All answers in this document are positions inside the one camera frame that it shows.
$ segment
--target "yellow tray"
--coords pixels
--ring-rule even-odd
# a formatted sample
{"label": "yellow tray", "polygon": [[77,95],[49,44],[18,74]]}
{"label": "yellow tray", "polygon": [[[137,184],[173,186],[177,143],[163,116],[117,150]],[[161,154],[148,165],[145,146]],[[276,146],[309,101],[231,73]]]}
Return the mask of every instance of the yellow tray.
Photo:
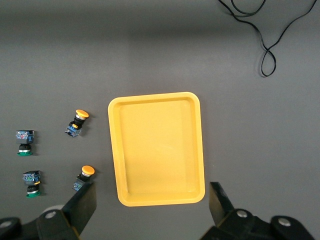
{"label": "yellow tray", "polygon": [[200,103],[191,92],[118,97],[108,107],[117,194],[128,207],[205,195]]}

